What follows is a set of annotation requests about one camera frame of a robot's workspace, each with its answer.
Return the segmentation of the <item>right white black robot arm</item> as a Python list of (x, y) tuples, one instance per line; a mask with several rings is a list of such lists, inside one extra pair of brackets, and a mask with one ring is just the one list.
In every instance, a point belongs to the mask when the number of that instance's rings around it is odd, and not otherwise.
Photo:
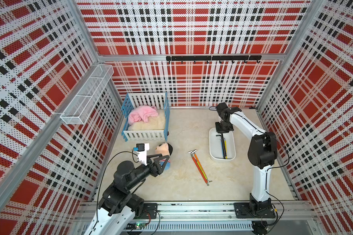
[(249, 209), (252, 214), (272, 208), (268, 192), (270, 174), (277, 159), (277, 140), (273, 132), (267, 132), (249, 120), (238, 107), (228, 107), (220, 103), (216, 107), (221, 118), (215, 123), (220, 135), (239, 129), (249, 140), (248, 159), (254, 167), (253, 189), (250, 193)]

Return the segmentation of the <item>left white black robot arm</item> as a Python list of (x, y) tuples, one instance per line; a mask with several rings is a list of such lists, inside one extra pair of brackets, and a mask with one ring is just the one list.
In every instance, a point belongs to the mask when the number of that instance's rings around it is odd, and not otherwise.
[(149, 155), (146, 164), (138, 167), (132, 161), (117, 166), (113, 182), (105, 189), (96, 205), (96, 213), (85, 231), (86, 235), (119, 235), (135, 217), (142, 214), (144, 199), (137, 196), (135, 187), (149, 176), (161, 175), (170, 156)]

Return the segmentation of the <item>yellow sleeve hex key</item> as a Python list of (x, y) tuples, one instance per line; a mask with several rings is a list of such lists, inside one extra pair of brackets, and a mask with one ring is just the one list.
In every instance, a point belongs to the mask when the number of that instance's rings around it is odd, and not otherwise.
[(225, 156), (225, 159), (227, 159), (227, 142), (225, 138), (224, 138), (224, 149), (225, 149), (224, 156)]

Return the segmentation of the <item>black large hex key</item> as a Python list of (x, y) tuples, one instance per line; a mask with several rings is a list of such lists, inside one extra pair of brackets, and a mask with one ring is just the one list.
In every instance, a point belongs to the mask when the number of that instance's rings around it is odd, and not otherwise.
[(221, 133), (219, 135), (216, 135), (216, 137), (218, 137), (219, 140), (220, 140), (221, 149), (222, 149), (222, 156), (223, 156), (223, 159), (225, 159), (225, 156), (224, 156), (224, 153), (225, 153), (225, 149), (224, 149), (224, 135)]

